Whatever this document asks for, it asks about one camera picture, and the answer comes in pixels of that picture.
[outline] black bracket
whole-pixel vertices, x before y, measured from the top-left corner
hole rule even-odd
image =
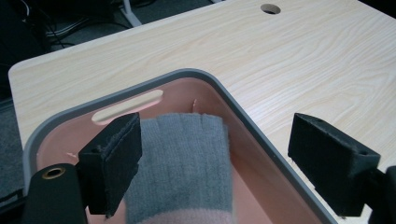
[[[288,155],[338,216],[359,217],[367,203],[370,223],[396,223],[396,166],[383,174],[378,153],[322,119],[295,114]]]
[[[114,119],[79,153],[79,162],[55,164],[31,179],[22,223],[87,223],[115,214],[142,156],[140,118]]]

